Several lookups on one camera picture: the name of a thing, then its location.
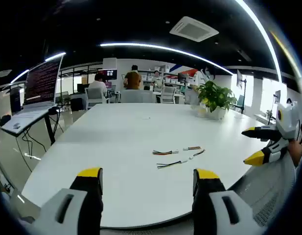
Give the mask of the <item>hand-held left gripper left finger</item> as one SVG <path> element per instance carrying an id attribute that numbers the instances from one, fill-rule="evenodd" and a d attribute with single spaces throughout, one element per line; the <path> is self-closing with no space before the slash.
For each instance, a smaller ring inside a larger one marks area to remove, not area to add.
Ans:
<path id="1" fill-rule="evenodd" d="M 98 235 L 103 212 L 103 169 L 85 169 L 41 207 L 36 235 Z"/>

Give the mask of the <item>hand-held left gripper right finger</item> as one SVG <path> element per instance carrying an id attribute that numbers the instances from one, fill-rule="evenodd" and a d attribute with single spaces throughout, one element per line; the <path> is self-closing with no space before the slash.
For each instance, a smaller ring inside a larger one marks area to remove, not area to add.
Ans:
<path id="1" fill-rule="evenodd" d="M 260 235 L 263 228 L 252 208 L 234 191 L 226 190 L 212 171 L 193 171 L 192 218 L 195 235 Z"/>

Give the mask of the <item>person's right hand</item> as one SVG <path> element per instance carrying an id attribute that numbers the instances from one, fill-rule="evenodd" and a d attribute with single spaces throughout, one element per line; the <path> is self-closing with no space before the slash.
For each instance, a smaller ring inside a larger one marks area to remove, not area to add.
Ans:
<path id="1" fill-rule="evenodd" d="M 302 158 L 302 143 L 299 141 L 291 141 L 288 145 L 288 152 L 293 161 L 294 167 L 298 167 Z"/>

